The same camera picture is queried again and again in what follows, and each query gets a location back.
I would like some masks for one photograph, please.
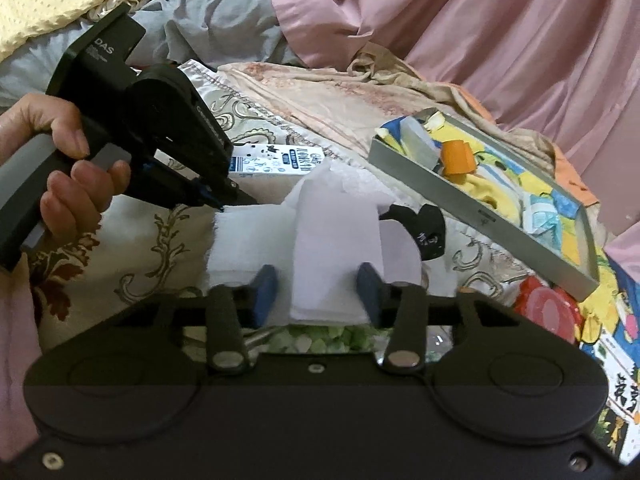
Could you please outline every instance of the red object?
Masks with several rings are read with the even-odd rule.
[[[581,328],[584,322],[573,298],[561,288],[548,288],[535,276],[529,276],[520,285],[514,309],[572,344],[575,343],[575,326]]]
[[[557,285],[553,288],[553,290],[556,291],[556,293],[558,293],[562,297],[562,299],[569,305],[569,307],[571,308],[571,312],[574,315],[574,323],[578,327],[578,329],[580,329],[580,333],[582,333],[582,327],[584,327],[584,318],[582,317],[582,314],[580,314],[580,308],[578,307],[578,304],[576,303],[574,298],[569,296],[569,294],[563,288],[560,288]]]
[[[638,339],[638,320],[636,316],[633,314],[627,314],[626,318],[623,319],[626,333],[629,334],[629,337],[633,340]]]

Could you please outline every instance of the pink bedsheet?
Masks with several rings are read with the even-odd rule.
[[[344,70],[372,41],[462,85],[505,129],[544,133],[581,173],[640,78],[640,0],[272,0],[290,46]]]
[[[604,247],[614,260],[636,283],[640,283],[640,222]]]

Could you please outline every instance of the paisley pattern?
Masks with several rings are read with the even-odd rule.
[[[352,151],[352,146],[341,146],[284,120],[233,88],[224,75],[210,72],[196,62],[188,62],[182,69],[233,142],[321,146],[326,156],[371,169],[365,159]],[[159,153],[158,158],[186,177],[194,176],[165,154]],[[415,192],[383,174],[378,176],[396,194],[399,203],[419,208],[422,199]],[[201,295],[213,221],[210,208],[180,206],[167,211],[117,197],[96,237],[83,239],[79,248],[65,248],[33,263],[34,290],[42,298],[43,348],[86,330],[150,294]],[[452,277],[452,286],[446,294],[453,296],[460,286],[471,286],[504,303],[513,301],[519,277],[530,270],[475,230],[454,219],[447,222],[446,273]],[[100,250],[92,253],[89,263],[89,251],[98,246]],[[65,267],[65,263],[74,267]],[[430,281],[439,282],[440,277],[424,272],[423,285],[428,288]],[[445,344],[438,348],[437,355],[442,354],[443,347],[450,346],[447,330],[439,330],[436,344]],[[260,344],[252,345],[252,351],[381,352],[387,339],[386,331],[372,327],[288,327],[274,330]],[[192,336],[186,341],[185,350],[190,354],[202,346]]]

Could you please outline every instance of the orange object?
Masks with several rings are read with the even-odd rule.
[[[589,188],[580,178],[578,172],[572,164],[566,160],[564,154],[554,144],[556,156],[556,180],[560,186],[564,187],[574,198],[577,198],[585,207],[598,203],[598,198],[589,191]]]
[[[473,173],[478,168],[471,146],[464,140],[443,142],[440,158],[444,166],[444,175]]]
[[[513,309],[571,344],[582,333],[584,318],[574,298],[562,288],[548,288],[535,276],[529,276],[520,284],[520,295]]]

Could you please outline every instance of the hand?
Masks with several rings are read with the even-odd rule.
[[[4,164],[29,138],[51,130],[53,142],[65,155],[82,159],[89,146],[82,132],[80,111],[72,103],[43,94],[27,94],[0,116],[0,164]],[[79,160],[71,176],[54,171],[40,200],[40,213],[53,243],[61,246],[98,227],[101,214],[114,195],[129,185],[130,169],[118,161],[103,171]]]

